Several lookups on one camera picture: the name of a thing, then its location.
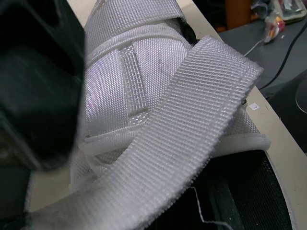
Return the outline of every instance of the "black object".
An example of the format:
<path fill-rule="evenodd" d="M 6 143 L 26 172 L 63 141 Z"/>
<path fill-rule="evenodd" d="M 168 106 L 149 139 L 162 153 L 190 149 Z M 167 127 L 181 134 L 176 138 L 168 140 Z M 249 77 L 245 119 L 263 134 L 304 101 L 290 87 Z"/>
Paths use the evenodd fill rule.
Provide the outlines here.
<path fill-rule="evenodd" d="M 192 184 L 205 220 L 227 222 L 234 230 L 290 230 L 283 193 L 261 150 L 215 158 Z M 228 230 L 202 223 L 195 193 L 188 189 L 148 230 Z"/>
<path fill-rule="evenodd" d="M 267 84 L 265 84 L 264 86 L 262 86 L 261 88 L 259 88 L 259 90 L 262 90 L 264 88 L 266 88 L 267 86 L 271 85 L 277 78 L 278 76 L 280 75 L 280 73 L 282 72 L 287 60 L 288 60 L 288 57 L 290 55 L 290 52 L 292 50 L 292 47 L 294 46 L 295 42 L 297 41 L 297 39 L 300 37 L 300 35 L 305 31 L 305 29 L 307 28 L 307 22 L 305 22 L 305 24 L 302 26 L 302 29 L 298 32 L 298 34 L 295 36 L 295 38 L 293 39 L 293 41 L 291 42 L 288 50 L 287 50 L 287 53 L 286 53 L 286 56 L 284 57 L 283 59 L 283 62 L 279 68 L 279 70 L 277 71 L 275 77 L 272 78 L 272 80 L 270 80 Z"/>
<path fill-rule="evenodd" d="M 84 30 L 65 0 L 2 0 L 0 165 L 64 164 L 83 85 Z"/>
<path fill-rule="evenodd" d="M 307 152 L 307 69 L 269 100 L 303 152 Z"/>
<path fill-rule="evenodd" d="M 196 45 L 197 44 L 197 39 L 196 39 L 196 35 L 194 33 L 194 30 L 192 29 L 192 27 L 184 20 L 182 20 L 182 18 L 176 18 L 177 22 L 179 24 L 182 36 L 191 44 L 191 45 Z"/>

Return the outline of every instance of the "white webbing strap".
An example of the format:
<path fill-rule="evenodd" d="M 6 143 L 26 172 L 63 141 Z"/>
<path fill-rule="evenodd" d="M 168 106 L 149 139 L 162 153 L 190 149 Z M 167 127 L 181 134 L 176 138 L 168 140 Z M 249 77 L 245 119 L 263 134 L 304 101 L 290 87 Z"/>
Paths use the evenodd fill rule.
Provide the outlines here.
<path fill-rule="evenodd" d="M 85 26 L 87 53 L 132 28 L 179 17 L 184 15 L 176 0 L 108 0 L 92 13 Z"/>
<path fill-rule="evenodd" d="M 143 229 L 208 162 L 262 69 L 207 36 L 187 55 L 144 128 L 92 185 L 32 214 L 34 230 Z"/>

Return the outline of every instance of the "desk surface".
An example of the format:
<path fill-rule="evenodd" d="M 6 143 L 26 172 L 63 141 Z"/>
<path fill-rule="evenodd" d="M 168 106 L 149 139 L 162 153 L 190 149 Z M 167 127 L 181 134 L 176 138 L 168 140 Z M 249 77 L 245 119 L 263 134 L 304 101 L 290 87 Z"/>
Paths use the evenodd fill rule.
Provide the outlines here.
<path fill-rule="evenodd" d="M 264 68 L 264 72 L 256 85 L 258 88 L 264 86 L 275 76 L 281 66 L 281 63 L 291 42 L 306 22 L 307 17 L 305 17 L 305 19 L 302 21 L 286 25 L 285 30 L 279 34 L 271 43 L 263 46 L 257 46 L 248 55 L 249 59 L 257 62 L 261 67 Z M 219 36 L 232 48 L 236 49 L 241 54 L 245 54 L 259 40 L 262 39 L 264 27 L 264 21 L 258 20 L 236 29 L 219 33 Z M 270 87 L 285 83 L 306 70 L 306 41 L 307 30 L 305 30 L 296 41 L 283 71 L 279 77 L 270 85 Z"/>
<path fill-rule="evenodd" d="M 205 35 L 219 37 L 192 0 L 177 1 L 188 23 L 195 30 L 197 38 L 200 39 Z M 84 25 L 95 0 L 69 0 L 69 3 Z M 291 204 L 298 229 L 304 230 L 307 226 L 307 157 L 256 88 L 248 96 L 248 104 L 252 103 L 257 103 L 260 108 L 252 111 L 248 107 L 247 112 L 259 131 L 272 140 L 272 145 L 268 150 L 269 159 L 278 173 L 278 179 L 283 184 L 287 196 L 286 201 Z M 36 173 L 32 186 L 30 211 L 43 208 L 67 196 L 69 194 L 68 183 L 69 170 L 67 167 L 49 173 Z"/>

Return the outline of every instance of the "velcro strap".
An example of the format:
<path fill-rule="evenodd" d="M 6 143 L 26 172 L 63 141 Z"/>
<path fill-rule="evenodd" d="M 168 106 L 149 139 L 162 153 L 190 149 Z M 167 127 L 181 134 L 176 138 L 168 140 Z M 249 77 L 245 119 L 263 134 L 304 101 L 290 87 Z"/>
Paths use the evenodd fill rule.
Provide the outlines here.
<path fill-rule="evenodd" d="M 87 53 L 127 30 L 172 18 L 184 18 L 176 0 L 108 0 L 85 26 Z"/>

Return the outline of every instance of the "white nylon fabric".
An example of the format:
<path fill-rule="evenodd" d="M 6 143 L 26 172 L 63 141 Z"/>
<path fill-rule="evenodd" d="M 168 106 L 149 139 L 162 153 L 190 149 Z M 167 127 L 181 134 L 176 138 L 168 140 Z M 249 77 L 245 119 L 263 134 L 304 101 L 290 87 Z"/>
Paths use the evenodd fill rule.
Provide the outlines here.
<path fill-rule="evenodd" d="M 173 18 L 184 18 L 175 0 L 108 0 L 97 4 L 85 26 L 86 50 L 132 28 Z"/>
<path fill-rule="evenodd" d="M 270 140 L 257 130 L 245 109 L 241 107 L 225 131 L 212 157 L 222 157 L 250 150 L 266 151 L 270 144 Z"/>
<path fill-rule="evenodd" d="M 262 69 L 207 36 L 188 53 L 150 118 L 107 172 L 32 214 L 34 230 L 143 229 L 184 192 Z"/>
<path fill-rule="evenodd" d="M 107 2 L 97 1 L 91 15 L 94 17 L 95 14 L 100 14 L 99 17 L 104 17 L 104 12 L 108 10 L 100 8 L 118 4 L 116 0 Z M 134 1 L 129 1 L 125 4 L 130 5 L 129 9 L 134 9 L 146 2 L 135 4 Z M 85 180 L 80 175 L 85 178 L 89 177 L 85 172 L 102 175 L 123 153 L 148 120 L 175 71 L 190 51 L 190 44 L 178 32 L 180 29 L 177 22 L 164 15 L 164 12 L 174 11 L 173 4 L 177 3 L 169 1 L 167 4 L 171 7 L 166 7 L 161 15 L 154 8 L 146 19 L 151 21 L 151 18 L 161 18 L 163 15 L 167 20 L 151 21 L 151 25 L 143 25 L 141 20 L 135 28 L 95 45 L 95 49 L 88 53 L 85 74 L 86 137 L 82 145 L 86 162 L 85 170 L 82 169 L 82 161 L 72 164 L 72 191 L 84 183 Z M 122 23 L 124 27 L 130 26 L 126 21 Z M 99 21 L 99 24 L 102 27 L 111 27 L 113 21 L 108 19 Z M 89 37 L 87 43 L 92 43 L 90 38 L 97 28 L 86 28 Z M 259 134 L 248 115 L 242 114 L 238 113 L 238 119 L 228 129 L 213 156 L 241 150 L 266 150 L 269 147 L 269 141 Z"/>

